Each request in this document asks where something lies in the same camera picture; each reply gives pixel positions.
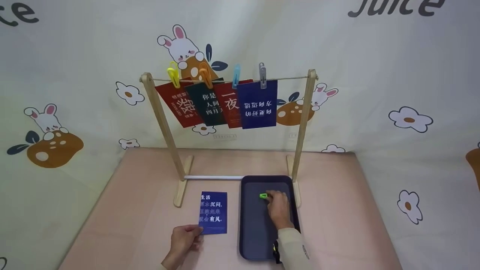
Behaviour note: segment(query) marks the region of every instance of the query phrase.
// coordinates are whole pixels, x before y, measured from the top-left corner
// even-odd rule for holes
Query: human hand
[[[168,270],[175,270],[182,264],[190,250],[199,250],[200,234],[204,229],[198,225],[184,225],[173,228],[170,251],[162,265]]]
[[[273,221],[277,230],[294,228],[290,221],[290,203],[287,194],[276,190],[267,190],[268,215]]]

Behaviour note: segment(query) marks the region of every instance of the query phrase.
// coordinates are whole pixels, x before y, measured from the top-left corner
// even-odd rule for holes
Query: clothespin
[[[170,77],[170,80],[173,82],[173,86],[175,86],[175,88],[180,88],[180,76],[177,63],[174,61],[170,62],[170,67],[167,68],[167,73]]]
[[[210,72],[206,63],[200,64],[200,70],[198,73],[202,76],[202,80],[205,82],[208,89],[213,89],[212,77],[210,76]]]
[[[237,85],[239,84],[240,80],[240,64],[235,65],[235,69],[233,70],[233,79],[232,79],[232,88],[237,89]]]
[[[260,89],[267,88],[267,68],[265,64],[262,62],[258,64],[258,69],[260,71]]]

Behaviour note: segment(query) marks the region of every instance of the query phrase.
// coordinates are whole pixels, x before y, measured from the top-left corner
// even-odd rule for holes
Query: yellow clothespin
[[[202,80],[205,82],[208,89],[213,89],[212,77],[210,76],[210,72],[206,63],[200,64],[200,71],[198,73],[202,76]]]
[[[173,86],[175,86],[175,88],[180,88],[179,69],[175,61],[170,62],[170,67],[167,68],[167,73],[170,80],[173,82]]]

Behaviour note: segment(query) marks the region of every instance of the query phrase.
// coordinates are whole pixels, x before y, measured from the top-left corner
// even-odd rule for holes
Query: red card
[[[245,83],[253,83],[253,80],[239,81],[239,84]],[[237,90],[232,88],[232,83],[213,85],[213,91],[220,103],[228,127],[241,127],[240,103],[238,103]]]
[[[168,105],[182,127],[191,127],[204,122],[184,89],[185,86],[192,84],[180,82],[180,88],[175,88],[173,83],[155,86],[156,91]]]

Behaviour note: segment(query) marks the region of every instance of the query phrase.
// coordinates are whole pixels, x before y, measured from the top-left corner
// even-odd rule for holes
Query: tray
[[[278,233],[268,216],[266,190],[285,192],[290,200],[290,220],[300,232],[292,179],[286,175],[247,175],[240,184],[240,255],[247,260],[275,260],[273,244]]]

